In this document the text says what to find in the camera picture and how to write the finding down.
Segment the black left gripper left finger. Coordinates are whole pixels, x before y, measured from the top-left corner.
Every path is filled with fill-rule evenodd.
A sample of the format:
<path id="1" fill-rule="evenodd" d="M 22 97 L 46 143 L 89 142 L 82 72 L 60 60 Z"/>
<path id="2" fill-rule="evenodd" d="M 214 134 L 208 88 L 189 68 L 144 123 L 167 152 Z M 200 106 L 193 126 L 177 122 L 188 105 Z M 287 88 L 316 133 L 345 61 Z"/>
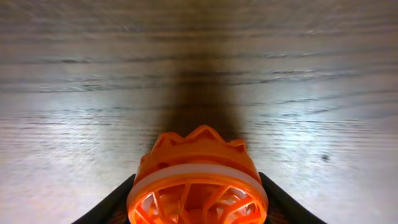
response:
<path id="1" fill-rule="evenodd" d="M 72 224 L 98 224 L 104 223 L 116 209 L 118 204 L 127 199 L 129 191 L 132 189 L 135 174 L 127 178 L 119 187 L 113 190 L 99 204 L 94 206 L 89 212 L 74 221 Z"/>

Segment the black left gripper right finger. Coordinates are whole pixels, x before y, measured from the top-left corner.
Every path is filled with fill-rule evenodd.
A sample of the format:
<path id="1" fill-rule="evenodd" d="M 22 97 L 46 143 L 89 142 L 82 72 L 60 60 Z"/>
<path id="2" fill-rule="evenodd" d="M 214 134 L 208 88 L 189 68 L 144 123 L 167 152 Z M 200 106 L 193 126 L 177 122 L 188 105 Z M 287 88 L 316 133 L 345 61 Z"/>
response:
<path id="1" fill-rule="evenodd" d="M 292 198 L 264 173 L 260 172 L 259 176 L 269 200 L 276 204 L 279 211 L 283 214 L 284 218 L 289 221 L 289 223 L 326 224 L 326 222 L 324 222 L 322 219 L 318 218 L 301 204 L 299 204 L 294 198 Z"/>

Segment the orange round lattice toy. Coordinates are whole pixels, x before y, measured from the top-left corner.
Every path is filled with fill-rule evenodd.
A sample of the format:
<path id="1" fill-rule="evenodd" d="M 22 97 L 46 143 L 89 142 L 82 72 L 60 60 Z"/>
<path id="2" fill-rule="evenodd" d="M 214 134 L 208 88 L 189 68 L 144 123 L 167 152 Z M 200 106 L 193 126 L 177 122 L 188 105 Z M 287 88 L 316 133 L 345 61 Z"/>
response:
<path id="1" fill-rule="evenodd" d="M 242 139 L 203 125 L 163 133 L 140 161 L 127 196 L 131 223 L 261 224 L 269 201 Z"/>

